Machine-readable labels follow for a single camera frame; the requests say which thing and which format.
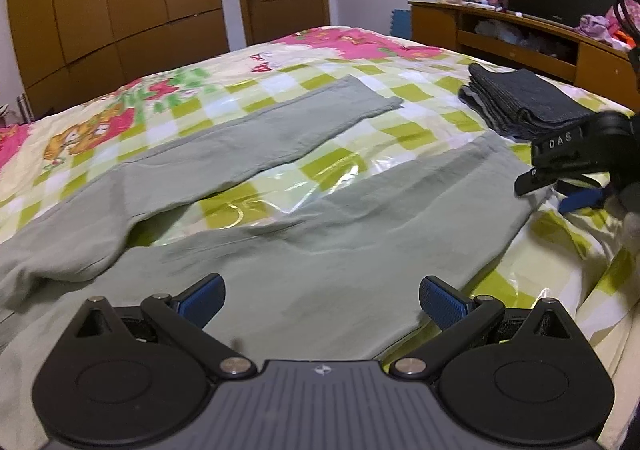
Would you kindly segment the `colourful checked bed quilt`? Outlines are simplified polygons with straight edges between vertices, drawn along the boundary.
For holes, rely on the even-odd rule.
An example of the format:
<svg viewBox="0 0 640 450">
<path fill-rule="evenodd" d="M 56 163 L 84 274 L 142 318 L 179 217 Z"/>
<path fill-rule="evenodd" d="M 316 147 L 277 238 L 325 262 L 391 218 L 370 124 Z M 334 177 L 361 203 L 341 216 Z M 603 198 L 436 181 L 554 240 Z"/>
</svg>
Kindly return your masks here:
<svg viewBox="0 0 640 450">
<path fill-rule="evenodd" d="M 314 28 L 151 74 L 108 95 L 1 132 L 1 235 L 14 236 L 127 158 L 351 76 L 401 107 L 298 161 L 140 225 L 136 245 L 273 222 L 312 201 L 486 130 L 459 98 L 471 58 L 361 28 Z M 639 266 L 602 210 L 562 216 L 548 199 L 495 268 L 473 283 L 508 305 L 558 294 L 611 373 L 616 399 L 602 441 L 617 449 L 639 400 Z"/>
</svg>

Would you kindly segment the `folded dark jeans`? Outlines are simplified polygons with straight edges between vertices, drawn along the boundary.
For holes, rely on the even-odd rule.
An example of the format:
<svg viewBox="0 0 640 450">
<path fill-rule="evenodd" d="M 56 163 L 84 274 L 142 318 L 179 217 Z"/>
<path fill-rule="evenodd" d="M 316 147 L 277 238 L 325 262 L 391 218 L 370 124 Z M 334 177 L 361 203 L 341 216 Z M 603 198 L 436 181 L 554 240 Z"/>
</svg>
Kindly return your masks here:
<svg viewBox="0 0 640 450">
<path fill-rule="evenodd" d="M 469 74 L 459 99 L 501 136 L 533 141 L 593 114 L 529 70 L 497 73 L 472 63 Z"/>
</svg>

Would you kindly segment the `grey-green pants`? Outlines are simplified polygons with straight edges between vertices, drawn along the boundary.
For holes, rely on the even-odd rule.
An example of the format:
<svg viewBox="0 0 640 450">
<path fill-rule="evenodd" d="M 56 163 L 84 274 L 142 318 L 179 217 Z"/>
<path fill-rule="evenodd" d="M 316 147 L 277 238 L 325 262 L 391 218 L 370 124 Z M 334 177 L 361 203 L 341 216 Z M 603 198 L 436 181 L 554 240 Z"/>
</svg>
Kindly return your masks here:
<svg viewBox="0 0 640 450">
<path fill-rule="evenodd" d="M 30 402 L 37 372 L 81 303 L 133 304 L 216 272 L 213 324 L 250 357 L 361 359 L 418 324 L 426 274 L 462 288 L 500 255 L 544 199 L 519 198 L 524 163 L 495 132 L 421 154 L 273 222 L 132 248 L 135 225 L 306 154 L 368 118 L 398 118 L 355 77 L 177 139 L 119 163 L 1 245 L 1 444 L 46 441 Z"/>
</svg>

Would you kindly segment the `blue foam mat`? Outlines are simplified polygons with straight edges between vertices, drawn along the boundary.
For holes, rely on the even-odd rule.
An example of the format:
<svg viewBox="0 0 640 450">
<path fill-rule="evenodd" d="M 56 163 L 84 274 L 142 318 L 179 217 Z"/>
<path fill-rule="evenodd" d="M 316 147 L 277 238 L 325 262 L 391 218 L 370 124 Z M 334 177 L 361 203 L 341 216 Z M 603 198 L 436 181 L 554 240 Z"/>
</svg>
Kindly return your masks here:
<svg viewBox="0 0 640 450">
<path fill-rule="evenodd" d="M 411 31 L 411 11 L 405 9 L 394 9 L 390 17 L 390 35 L 394 37 L 410 40 Z"/>
</svg>

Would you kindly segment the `purple clothes on cabinet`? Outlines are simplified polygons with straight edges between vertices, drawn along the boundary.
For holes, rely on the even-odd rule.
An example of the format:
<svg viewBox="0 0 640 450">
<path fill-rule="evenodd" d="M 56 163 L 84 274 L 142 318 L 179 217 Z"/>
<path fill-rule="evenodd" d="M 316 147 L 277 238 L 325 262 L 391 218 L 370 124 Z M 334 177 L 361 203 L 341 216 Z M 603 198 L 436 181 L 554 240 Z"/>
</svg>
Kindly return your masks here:
<svg viewBox="0 0 640 450">
<path fill-rule="evenodd" d="M 629 17 L 621 6 L 612 7 L 605 16 L 584 14 L 574 31 L 619 51 L 630 51 L 639 45 L 639 0 L 625 0 Z"/>
</svg>

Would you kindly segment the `brown wooden wardrobe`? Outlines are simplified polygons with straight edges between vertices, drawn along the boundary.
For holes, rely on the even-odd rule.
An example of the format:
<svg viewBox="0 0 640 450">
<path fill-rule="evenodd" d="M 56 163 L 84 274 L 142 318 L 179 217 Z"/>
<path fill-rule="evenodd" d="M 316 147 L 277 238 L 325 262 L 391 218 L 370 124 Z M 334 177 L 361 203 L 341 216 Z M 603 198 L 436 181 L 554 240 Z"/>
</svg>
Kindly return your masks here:
<svg viewBox="0 0 640 450">
<path fill-rule="evenodd" d="M 221 0 L 8 0 L 38 118 L 228 51 Z"/>
</svg>

